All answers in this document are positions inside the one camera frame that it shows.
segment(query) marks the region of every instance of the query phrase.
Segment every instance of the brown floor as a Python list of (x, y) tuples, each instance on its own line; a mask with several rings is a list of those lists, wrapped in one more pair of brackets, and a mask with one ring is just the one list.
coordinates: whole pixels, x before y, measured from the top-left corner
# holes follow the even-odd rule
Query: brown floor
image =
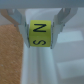
[(0, 26), (0, 84), (20, 84), (23, 39), (13, 25)]

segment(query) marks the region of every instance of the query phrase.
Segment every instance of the brown surface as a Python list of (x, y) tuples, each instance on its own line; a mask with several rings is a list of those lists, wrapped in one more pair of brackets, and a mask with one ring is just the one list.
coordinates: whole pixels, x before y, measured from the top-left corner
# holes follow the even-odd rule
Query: brown surface
[(13, 25), (0, 26), (0, 84), (20, 84), (23, 39)]

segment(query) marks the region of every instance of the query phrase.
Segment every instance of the brown carpet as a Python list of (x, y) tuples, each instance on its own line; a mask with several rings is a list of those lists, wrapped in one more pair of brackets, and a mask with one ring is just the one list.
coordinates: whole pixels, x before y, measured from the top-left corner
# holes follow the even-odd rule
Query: brown carpet
[(20, 84), (23, 39), (13, 25), (0, 26), (0, 84)]

